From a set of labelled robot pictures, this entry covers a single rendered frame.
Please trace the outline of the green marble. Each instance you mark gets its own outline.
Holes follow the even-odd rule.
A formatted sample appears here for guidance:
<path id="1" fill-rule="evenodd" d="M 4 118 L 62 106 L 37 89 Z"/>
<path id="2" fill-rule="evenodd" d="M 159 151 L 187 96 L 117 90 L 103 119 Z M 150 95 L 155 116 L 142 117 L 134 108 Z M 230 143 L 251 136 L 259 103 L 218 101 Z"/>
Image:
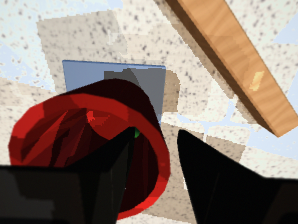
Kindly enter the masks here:
<path id="1" fill-rule="evenodd" d="M 133 126 L 135 127 L 135 126 Z M 135 127 L 135 138 L 138 137 L 140 134 L 140 131 Z"/>

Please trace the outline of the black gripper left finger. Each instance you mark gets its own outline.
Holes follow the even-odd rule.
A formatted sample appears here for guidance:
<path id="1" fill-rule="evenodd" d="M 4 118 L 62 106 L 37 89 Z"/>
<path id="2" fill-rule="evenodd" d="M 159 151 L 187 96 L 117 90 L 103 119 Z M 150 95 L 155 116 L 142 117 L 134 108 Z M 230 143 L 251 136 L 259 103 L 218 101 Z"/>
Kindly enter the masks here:
<path id="1" fill-rule="evenodd" d="M 0 164 L 0 217 L 116 224 L 134 142 L 128 127 L 67 167 Z"/>

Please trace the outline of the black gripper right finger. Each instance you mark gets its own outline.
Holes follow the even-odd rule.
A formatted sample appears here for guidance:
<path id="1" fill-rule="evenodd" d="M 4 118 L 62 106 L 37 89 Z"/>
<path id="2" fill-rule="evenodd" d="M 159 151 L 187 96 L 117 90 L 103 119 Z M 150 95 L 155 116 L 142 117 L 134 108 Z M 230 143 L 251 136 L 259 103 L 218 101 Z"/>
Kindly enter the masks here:
<path id="1" fill-rule="evenodd" d="M 197 224 L 278 224 L 298 213 L 298 178 L 262 176 L 183 129 L 177 147 Z"/>

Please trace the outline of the tan wooden bar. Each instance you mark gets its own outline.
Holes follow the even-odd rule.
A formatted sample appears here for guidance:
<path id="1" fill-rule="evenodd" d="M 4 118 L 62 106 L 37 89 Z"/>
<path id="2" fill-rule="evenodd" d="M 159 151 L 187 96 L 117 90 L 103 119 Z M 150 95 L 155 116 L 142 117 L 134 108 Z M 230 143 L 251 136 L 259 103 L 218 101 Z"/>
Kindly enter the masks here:
<path id="1" fill-rule="evenodd" d="M 298 114 L 225 0 L 165 0 L 255 121 L 277 138 Z"/>

